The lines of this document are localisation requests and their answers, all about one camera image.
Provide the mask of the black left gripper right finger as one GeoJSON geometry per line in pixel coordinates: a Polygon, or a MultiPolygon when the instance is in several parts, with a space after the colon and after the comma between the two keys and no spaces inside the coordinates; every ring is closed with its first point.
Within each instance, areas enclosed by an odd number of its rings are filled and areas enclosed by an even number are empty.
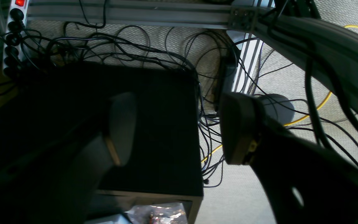
{"type": "Polygon", "coordinates": [[[223,154],[249,165],[278,224],[358,224],[358,168],[336,152],[298,138],[237,92],[220,100],[223,154]]]}

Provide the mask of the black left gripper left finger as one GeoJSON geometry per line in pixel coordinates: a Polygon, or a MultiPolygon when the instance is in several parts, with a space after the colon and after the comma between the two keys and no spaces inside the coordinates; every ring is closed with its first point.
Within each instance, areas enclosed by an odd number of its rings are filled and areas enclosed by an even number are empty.
{"type": "Polygon", "coordinates": [[[0,224],[82,224],[99,183],[131,157],[137,100],[116,95],[61,139],[0,170],[0,224]]]}

